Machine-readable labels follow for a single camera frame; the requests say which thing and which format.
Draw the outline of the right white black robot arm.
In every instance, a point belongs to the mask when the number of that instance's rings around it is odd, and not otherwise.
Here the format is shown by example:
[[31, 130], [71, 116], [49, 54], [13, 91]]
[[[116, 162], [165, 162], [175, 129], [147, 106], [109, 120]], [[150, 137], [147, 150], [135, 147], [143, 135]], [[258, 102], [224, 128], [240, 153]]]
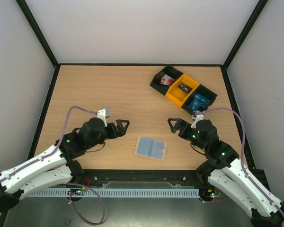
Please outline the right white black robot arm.
[[255, 227], [280, 227], [284, 222], [284, 201], [275, 197], [241, 161], [238, 153], [219, 139], [210, 120], [198, 115], [193, 124], [169, 118], [172, 133], [204, 151], [206, 161], [197, 168], [197, 180], [212, 185], [239, 205]]

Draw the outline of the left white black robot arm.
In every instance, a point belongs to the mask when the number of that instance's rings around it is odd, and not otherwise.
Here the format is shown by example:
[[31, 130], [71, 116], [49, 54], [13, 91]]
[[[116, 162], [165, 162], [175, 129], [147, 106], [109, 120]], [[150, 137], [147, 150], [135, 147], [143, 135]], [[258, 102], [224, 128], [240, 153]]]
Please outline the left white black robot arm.
[[8, 170], [0, 171], [0, 213], [15, 207], [36, 191], [66, 183], [79, 183], [84, 171], [76, 160], [96, 145], [126, 134], [130, 122], [105, 124], [94, 117], [64, 134], [44, 152]]

